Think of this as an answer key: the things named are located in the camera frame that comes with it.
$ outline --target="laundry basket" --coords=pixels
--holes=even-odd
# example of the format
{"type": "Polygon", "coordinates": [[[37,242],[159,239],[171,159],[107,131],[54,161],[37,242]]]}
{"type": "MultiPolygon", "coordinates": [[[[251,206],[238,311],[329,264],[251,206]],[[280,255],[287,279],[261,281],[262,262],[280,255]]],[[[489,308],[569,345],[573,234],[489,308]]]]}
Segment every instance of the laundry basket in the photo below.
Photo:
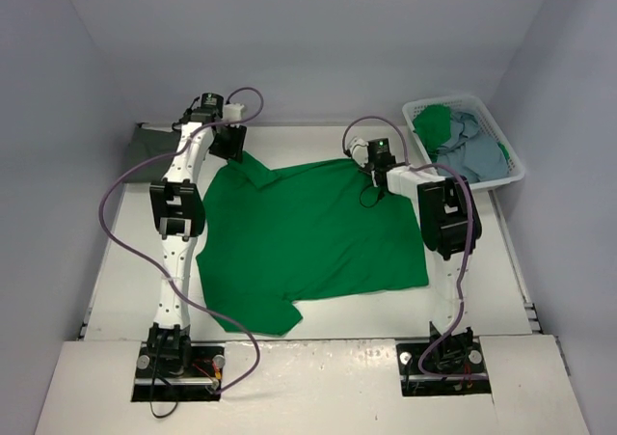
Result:
{"type": "Polygon", "coordinates": [[[416,130],[414,129],[414,119],[417,114],[424,110],[425,107],[434,104],[445,105],[453,110],[463,110],[473,114],[478,120],[478,124],[480,125],[482,132],[492,136],[497,141],[502,143],[510,154],[510,158],[508,159],[508,177],[476,182],[469,186],[472,191],[489,191],[504,184],[509,184],[510,182],[523,179],[524,166],[521,163],[521,160],[514,152],[514,149],[512,149],[512,146],[510,146],[510,143],[504,136],[499,126],[497,126],[497,123],[490,114],[489,109],[487,109],[484,102],[482,102],[475,95],[448,95],[444,97],[432,97],[429,99],[408,102],[403,106],[403,115],[405,116],[407,125],[412,131],[412,138],[416,141],[426,163],[431,163],[431,159],[429,158],[426,148],[422,144],[422,141],[420,141],[420,138],[417,136],[416,130]]]}

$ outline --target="purple cable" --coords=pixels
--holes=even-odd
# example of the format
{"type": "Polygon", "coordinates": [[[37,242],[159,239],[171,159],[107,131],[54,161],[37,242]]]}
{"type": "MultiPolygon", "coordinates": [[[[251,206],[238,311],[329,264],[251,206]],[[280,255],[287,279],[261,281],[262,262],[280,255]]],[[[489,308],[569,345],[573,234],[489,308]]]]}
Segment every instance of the purple cable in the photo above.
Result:
{"type": "Polygon", "coordinates": [[[175,285],[174,280],[172,279],[172,275],[169,271],[167,271],[167,269],[165,268],[165,266],[163,266],[161,263],[159,263],[158,261],[156,261],[154,258],[149,257],[148,255],[144,254],[143,252],[140,252],[139,250],[135,249],[134,247],[131,247],[130,245],[128,245],[126,242],[121,241],[120,239],[118,239],[109,229],[109,227],[107,226],[107,223],[105,222],[105,204],[107,204],[107,201],[109,200],[109,196],[111,196],[112,192],[114,192],[116,190],[116,188],[118,186],[120,186],[122,184],[122,182],[129,177],[130,175],[132,175],[133,173],[137,172],[138,170],[142,170],[143,168],[149,166],[150,164],[154,163],[154,162],[158,162],[159,160],[165,160],[168,158],[173,158],[176,157],[178,155],[181,155],[182,153],[184,153],[188,147],[189,144],[191,143],[191,141],[195,138],[195,136],[197,136],[198,134],[200,134],[202,131],[204,131],[207,128],[211,128],[213,126],[223,126],[226,124],[231,124],[231,123],[240,123],[240,122],[249,122],[251,120],[253,120],[254,118],[256,118],[261,111],[263,110],[263,95],[261,95],[261,93],[255,89],[252,88],[250,86],[247,87],[243,87],[240,88],[238,90],[235,90],[233,93],[231,93],[231,95],[228,96],[228,102],[229,100],[236,94],[242,92],[242,91],[252,91],[255,94],[257,94],[257,96],[259,97],[259,108],[257,109],[257,111],[252,114],[251,116],[249,116],[246,119],[242,119],[241,121],[238,122],[213,122],[213,123],[207,123],[204,124],[202,126],[200,126],[199,128],[197,128],[195,131],[193,131],[193,133],[191,133],[191,135],[189,136],[188,140],[186,141],[186,144],[184,145],[184,147],[181,150],[178,150],[176,152],[169,152],[169,153],[163,153],[161,155],[157,155],[155,157],[151,157],[148,160],[145,160],[144,162],[135,165],[133,168],[131,168],[130,170],[124,172],[118,179],[116,179],[116,181],[114,181],[114,183],[110,186],[110,188],[105,192],[105,194],[103,194],[102,199],[100,200],[100,204],[98,206],[98,222],[100,223],[100,226],[103,228],[103,231],[107,234],[107,236],[113,240],[114,242],[116,242],[118,245],[120,245],[124,250],[127,250],[128,252],[130,252],[133,255],[136,255],[139,258],[144,259],[145,261],[149,262],[150,264],[152,264],[156,269],[158,269],[161,273],[163,273],[163,276],[165,276],[165,279],[168,280],[170,287],[172,288],[172,290],[174,291],[174,293],[187,305],[192,306],[193,308],[196,308],[197,310],[200,310],[204,313],[208,313],[212,316],[216,316],[220,319],[223,319],[224,321],[228,322],[229,324],[234,325],[235,327],[237,327],[240,331],[242,331],[244,334],[246,334],[246,336],[249,338],[249,340],[251,341],[251,343],[253,344],[253,347],[255,348],[255,362],[253,363],[253,365],[251,366],[251,368],[249,368],[249,370],[247,370],[246,372],[244,372],[242,375],[240,375],[238,378],[236,378],[235,380],[232,380],[231,382],[229,382],[227,385],[225,385],[224,387],[222,387],[221,389],[219,389],[217,392],[215,392],[215,394],[221,394],[222,392],[230,389],[231,387],[233,387],[234,385],[240,383],[242,380],[246,379],[249,375],[251,375],[251,373],[253,373],[253,371],[257,368],[257,366],[259,365],[259,361],[261,360],[261,352],[259,350],[259,344],[257,343],[257,340],[255,339],[255,336],[253,334],[251,334],[251,331],[249,331],[246,327],[244,327],[242,324],[240,324],[238,321],[236,321],[235,319],[226,316],[224,314],[220,314],[217,312],[214,312],[206,307],[203,307],[202,305],[199,305],[197,303],[195,303],[193,300],[191,300],[190,298],[188,298],[186,295],[184,295],[180,289],[177,288],[177,286],[175,285]]]}
{"type": "Polygon", "coordinates": [[[405,164],[409,165],[409,154],[407,153],[407,144],[405,143],[405,137],[403,136],[403,133],[401,133],[401,130],[398,129],[396,125],[392,123],[390,120],[384,117],[379,117],[378,115],[366,115],[365,117],[360,117],[359,119],[351,122],[349,126],[345,128],[345,132],[343,133],[343,140],[342,140],[343,152],[345,152],[345,139],[347,138],[347,133],[352,128],[352,126],[355,126],[356,124],[364,120],[379,120],[380,122],[387,123],[392,128],[394,128],[394,130],[398,133],[398,136],[401,138],[401,142],[403,143],[403,155],[405,156],[405,164]]]}
{"type": "Polygon", "coordinates": [[[426,350],[424,350],[424,353],[422,353],[422,355],[420,356],[417,366],[420,369],[420,372],[422,372],[425,375],[430,375],[432,377],[454,377],[454,378],[466,378],[466,379],[473,379],[473,380],[486,380],[487,377],[483,375],[438,374],[436,372],[431,372],[424,368],[424,360],[426,360],[428,355],[432,353],[433,350],[435,350],[435,348],[437,348],[440,345],[440,343],[442,343],[445,339],[447,339],[448,336],[451,336],[454,330],[459,326],[459,324],[463,320],[463,314],[465,312],[465,299],[463,297],[463,277],[465,276],[465,270],[467,269],[469,255],[471,254],[471,239],[473,237],[473,214],[472,214],[472,206],[471,206],[471,194],[469,193],[469,189],[465,185],[465,182],[463,181],[461,176],[458,173],[456,173],[456,171],[454,171],[452,168],[448,167],[447,165],[443,165],[441,163],[429,163],[427,165],[422,165],[417,168],[412,167],[409,164],[409,156],[407,154],[407,145],[405,143],[405,138],[403,136],[403,133],[398,128],[398,126],[396,126],[394,123],[392,123],[390,120],[384,117],[368,115],[365,117],[360,117],[359,119],[351,122],[349,126],[345,128],[345,132],[343,133],[343,140],[342,140],[343,152],[345,152],[345,138],[347,137],[347,133],[352,128],[352,126],[354,126],[355,124],[363,120],[379,120],[381,122],[385,122],[389,124],[392,128],[396,130],[396,132],[398,133],[398,136],[401,138],[401,142],[403,143],[403,153],[405,154],[405,164],[408,165],[410,170],[412,170],[413,172],[420,172],[422,170],[426,170],[429,168],[441,168],[442,170],[446,170],[448,173],[450,173],[454,177],[454,179],[456,179],[458,184],[461,186],[461,189],[463,190],[463,195],[465,196],[465,207],[467,208],[467,235],[465,238],[465,249],[463,252],[463,260],[461,261],[461,271],[459,272],[459,277],[456,280],[456,291],[459,296],[459,301],[461,302],[459,306],[459,312],[456,315],[456,319],[454,319],[454,322],[447,329],[447,331],[445,331],[437,340],[431,343],[426,348],[426,350]]]}

